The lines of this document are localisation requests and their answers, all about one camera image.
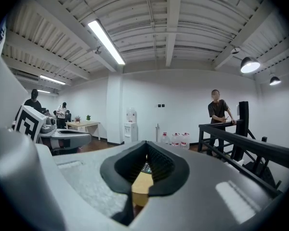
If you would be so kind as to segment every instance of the chair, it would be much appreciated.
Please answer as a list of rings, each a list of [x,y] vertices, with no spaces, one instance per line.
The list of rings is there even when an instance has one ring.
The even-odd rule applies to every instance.
[[[72,117],[72,114],[69,113],[66,115],[66,122],[71,122],[71,117]]]

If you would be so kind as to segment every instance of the white wall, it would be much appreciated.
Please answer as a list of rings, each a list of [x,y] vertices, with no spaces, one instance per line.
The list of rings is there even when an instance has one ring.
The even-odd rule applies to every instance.
[[[57,108],[55,103],[56,97],[39,92],[38,100],[42,105],[42,108],[46,108],[50,113],[52,113]]]
[[[249,101],[250,129],[257,128],[255,81],[226,73],[203,70],[160,70],[125,74],[123,77],[123,121],[127,107],[137,112],[138,139],[156,139],[160,134],[188,132],[198,142],[199,124],[210,123],[208,104],[211,91],[218,89],[234,117],[239,101]],[[165,108],[155,108],[165,104]]]
[[[71,112],[72,119],[74,119],[75,116],[80,116],[81,120],[86,120],[86,116],[90,115],[91,121],[101,122],[101,138],[107,138],[106,95],[107,78],[102,78],[76,87],[67,88],[60,92],[56,100],[56,107],[66,102],[66,108]]]
[[[263,113],[260,126],[267,142],[289,148],[289,74],[280,77],[280,84],[270,86],[261,84],[263,96]],[[285,191],[289,187],[289,169],[269,162],[270,170],[279,187]]]

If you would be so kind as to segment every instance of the fluorescent light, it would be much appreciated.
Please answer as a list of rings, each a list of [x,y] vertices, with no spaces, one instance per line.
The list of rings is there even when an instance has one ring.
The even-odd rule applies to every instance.
[[[100,24],[97,21],[92,21],[88,24],[88,26],[95,33],[95,35],[99,38],[99,40],[104,44],[106,49],[109,51],[112,57],[117,61],[117,63],[120,65],[125,65],[125,62],[123,61],[122,57],[116,50],[113,43],[110,41],[107,34],[104,32]]]
[[[45,91],[45,90],[38,90],[40,92],[45,92],[45,93],[50,93],[50,91]]]
[[[55,82],[55,83],[58,83],[58,84],[61,84],[61,85],[65,85],[65,83],[62,82],[62,81],[55,80],[55,79],[52,79],[52,78],[48,78],[48,77],[46,77],[46,76],[44,76],[44,75],[41,75],[40,77],[41,77],[42,79],[47,79],[47,80],[50,80],[50,81],[52,81],[52,82]]]

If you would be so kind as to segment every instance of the black metal frame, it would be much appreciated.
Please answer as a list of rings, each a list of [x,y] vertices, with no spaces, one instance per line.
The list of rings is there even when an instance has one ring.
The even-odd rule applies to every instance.
[[[256,181],[258,184],[264,187],[273,197],[276,197],[280,194],[280,191],[277,190],[280,182],[276,186],[276,188],[274,188],[273,186],[262,180],[261,177],[270,160],[289,168],[289,148],[266,143],[266,137],[263,137],[262,141],[257,141],[248,127],[248,102],[240,102],[239,111],[240,119],[236,122],[235,134],[218,129],[233,126],[231,122],[199,125],[198,152],[202,151],[203,144],[206,145],[208,150],[214,151],[220,158],[224,159],[241,173]],[[204,132],[214,137],[204,139]],[[222,139],[224,141],[227,141],[228,144],[225,144],[223,147],[233,145],[233,149],[226,153],[220,152],[214,145],[212,146],[209,144],[209,141],[214,139]],[[249,152],[256,154],[257,159],[254,159]],[[242,159],[244,153],[246,153],[246,155],[249,156],[254,162],[254,166],[251,171],[237,163]],[[263,168],[261,169],[259,175],[255,175],[259,164],[263,164]]]
[[[270,161],[273,161],[277,164],[280,164],[284,167],[289,168],[289,148],[277,146],[273,144],[269,144],[263,141],[257,141],[254,139],[250,139],[238,134],[229,133],[220,129],[217,129],[214,126],[208,126],[208,125],[199,125],[199,129],[203,132],[209,133],[219,139],[222,139],[224,141],[227,141],[237,148],[242,149],[244,152],[250,151],[261,159],[261,157],[266,158],[266,162],[264,164],[263,170],[266,168],[267,163]],[[262,187],[264,187],[269,194],[272,195],[272,197],[276,197],[280,194],[280,191],[276,190],[274,187],[263,181],[261,178],[244,168],[243,166],[239,165],[235,160],[232,158],[229,158],[224,153],[221,153],[217,150],[216,147],[209,145],[208,142],[206,142],[204,139],[199,140],[199,146],[206,145],[208,149],[214,151],[218,156],[220,156],[222,159],[224,159],[226,162],[231,164],[234,168],[239,170],[241,173],[245,174],[252,180],[256,181],[258,184],[260,184]]]

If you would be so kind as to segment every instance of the air conditioner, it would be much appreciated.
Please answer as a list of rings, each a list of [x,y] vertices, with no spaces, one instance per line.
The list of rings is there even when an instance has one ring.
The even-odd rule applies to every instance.
[[[30,82],[34,84],[39,83],[39,76],[36,76],[36,75],[32,75],[32,74],[29,74],[20,70],[15,71],[14,75],[18,80],[22,80],[22,81],[26,81],[26,82]]]

